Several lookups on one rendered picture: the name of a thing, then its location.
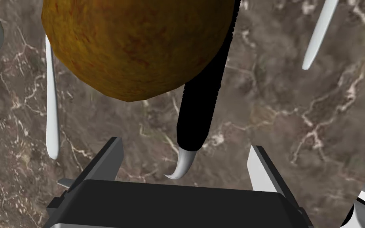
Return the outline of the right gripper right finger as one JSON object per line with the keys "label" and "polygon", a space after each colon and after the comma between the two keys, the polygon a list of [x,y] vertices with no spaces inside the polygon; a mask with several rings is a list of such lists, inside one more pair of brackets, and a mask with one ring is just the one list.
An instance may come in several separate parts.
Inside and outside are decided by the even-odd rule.
{"label": "right gripper right finger", "polygon": [[285,182],[263,147],[251,146],[247,169],[254,191],[284,193]]}

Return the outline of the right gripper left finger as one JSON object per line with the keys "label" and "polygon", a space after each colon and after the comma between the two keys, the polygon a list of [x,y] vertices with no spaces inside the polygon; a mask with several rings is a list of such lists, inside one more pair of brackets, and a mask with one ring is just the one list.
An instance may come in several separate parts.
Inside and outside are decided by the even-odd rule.
{"label": "right gripper left finger", "polygon": [[123,143],[120,137],[111,137],[73,182],[76,188],[82,181],[114,181],[123,161]]}

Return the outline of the orange-yellow round fruit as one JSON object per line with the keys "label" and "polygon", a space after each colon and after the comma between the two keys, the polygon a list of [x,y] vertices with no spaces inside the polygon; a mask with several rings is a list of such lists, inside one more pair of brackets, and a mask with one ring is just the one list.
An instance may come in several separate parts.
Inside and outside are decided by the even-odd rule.
{"label": "orange-yellow round fruit", "polygon": [[43,0],[55,56],[118,100],[149,99],[192,80],[222,47],[238,0]]}

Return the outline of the black-handled utensil with silver tip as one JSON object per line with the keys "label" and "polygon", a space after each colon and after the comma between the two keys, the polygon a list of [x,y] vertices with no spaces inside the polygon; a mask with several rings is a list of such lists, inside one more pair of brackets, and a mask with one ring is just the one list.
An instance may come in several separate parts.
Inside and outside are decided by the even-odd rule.
{"label": "black-handled utensil with silver tip", "polygon": [[234,0],[230,27],[217,54],[184,86],[177,122],[178,160],[174,172],[167,175],[169,179],[180,179],[188,172],[208,136],[240,3],[241,0]]}

